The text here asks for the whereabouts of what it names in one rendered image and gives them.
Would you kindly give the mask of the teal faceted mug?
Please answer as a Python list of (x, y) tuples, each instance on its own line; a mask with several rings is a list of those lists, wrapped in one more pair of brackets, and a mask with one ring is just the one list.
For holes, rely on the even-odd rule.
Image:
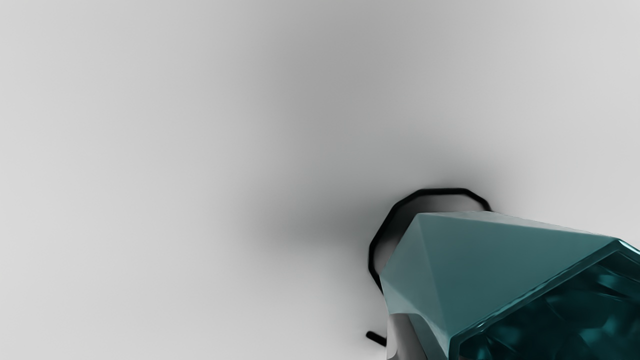
[(615, 237), (420, 213), (380, 278), (389, 360), (640, 360), (640, 250)]

